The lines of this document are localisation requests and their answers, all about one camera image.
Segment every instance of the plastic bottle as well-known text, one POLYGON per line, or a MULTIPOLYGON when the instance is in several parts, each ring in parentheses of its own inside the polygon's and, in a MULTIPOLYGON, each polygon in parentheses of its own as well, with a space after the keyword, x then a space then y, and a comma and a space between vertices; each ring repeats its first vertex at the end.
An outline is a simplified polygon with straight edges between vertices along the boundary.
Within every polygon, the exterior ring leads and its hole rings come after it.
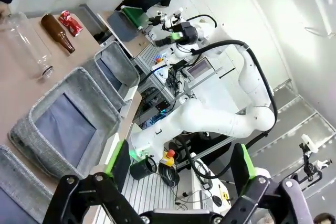
POLYGON ((70 54, 75 51, 75 48, 69 41, 65 30, 61 27, 60 23, 57 22, 56 18, 52 14, 46 14, 41 19, 41 24, 50 34, 54 41, 60 43, 70 54))
POLYGON ((30 78, 48 78, 53 72, 50 52, 23 13, 8 16, 0 24, 2 46, 30 78))

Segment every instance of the wooden tabletop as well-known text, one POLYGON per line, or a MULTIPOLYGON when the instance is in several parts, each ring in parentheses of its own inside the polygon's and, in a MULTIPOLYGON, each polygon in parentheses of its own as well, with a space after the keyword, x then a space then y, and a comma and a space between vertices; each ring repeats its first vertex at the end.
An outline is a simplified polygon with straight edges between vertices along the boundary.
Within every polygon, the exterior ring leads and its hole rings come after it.
MULTIPOLYGON (((65 29, 70 42, 76 49, 71 55, 60 44, 54 42, 45 32, 40 24, 41 17, 29 20, 37 35, 41 38, 36 43, 38 46, 45 46, 47 48, 51 55, 51 65, 54 67, 54 72, 51 76, 43 81, 28 77, 27 69, 23 68, 23 65, 20 64, 20 58, 25 55, 15 54, 10 47, 8 34, 0 31, 0 144, 9 146, 13 153, 51 190, 56 189, 57 182, 30 163, 11 144, 7 138, 7 133, 18 119, 28 113, 29 109, 40 97, 69 74, 73 68, 82 65, 100 50, 99 44, 79 18, 75 15, 72 16, 83 26, 83 30, 77 37, 73 37, 65 29)), ((121 132, 119 134, 123 136, 127 135, 128 127, 140 104, 141 96, 138 92, 135 94, 133 100, 131 106, 133 109, 130 109, 127 118, 123 119, 121 123, 121 132)))
POLYGON ((113 35, 117 38, 117 40, 121 43, 121 45, 126 49, 126 51, 133 57, 136 58, 143 49, 145 49, 149 44, 150 41, 145 37, 144 34, 139 33, 138 36, 136 36, 131 41, 121 41, 118 37, 118 34, 116 34, 109 23, 107 22, 107 19, 113 14, 113 11, 105 11, 100 12, 97 14, 97 16, 100 18, 100 20, 107 26, 107 28, 113 33, 113 35))

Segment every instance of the black cylinder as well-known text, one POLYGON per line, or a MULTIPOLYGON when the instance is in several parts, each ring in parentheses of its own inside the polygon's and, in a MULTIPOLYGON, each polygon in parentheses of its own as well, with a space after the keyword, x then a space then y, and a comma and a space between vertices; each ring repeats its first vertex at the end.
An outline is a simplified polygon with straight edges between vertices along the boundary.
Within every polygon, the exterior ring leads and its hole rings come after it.
POLYGON ((142 161, 130 166, 130 174, 134 179, 141 180, 144 177, 156 173, 157 168, 155 161, 151 157, 146 156, 142 161))

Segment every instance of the clear plastic bottle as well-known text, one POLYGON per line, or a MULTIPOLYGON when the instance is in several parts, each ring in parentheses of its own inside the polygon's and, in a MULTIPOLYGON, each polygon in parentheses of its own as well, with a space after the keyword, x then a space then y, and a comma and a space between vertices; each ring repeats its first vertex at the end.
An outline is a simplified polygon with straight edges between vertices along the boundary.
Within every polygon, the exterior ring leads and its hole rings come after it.
POLYGON ((50 52, 23 13, 13 14, 0 24, 16 62, 30 78, 48 78, 53 72, 50 52))

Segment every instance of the computer mouse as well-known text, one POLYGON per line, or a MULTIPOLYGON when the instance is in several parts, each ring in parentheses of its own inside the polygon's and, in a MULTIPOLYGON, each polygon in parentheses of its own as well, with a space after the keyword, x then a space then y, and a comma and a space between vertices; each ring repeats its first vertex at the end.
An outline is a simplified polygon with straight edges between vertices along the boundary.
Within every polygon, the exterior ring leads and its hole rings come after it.
POLYGON ((216 196, 216 195, 212 196, 212 201, 215 203, 215 205, 217 207, 221 207, 222 206, 222 200, 218 196, 216 196))

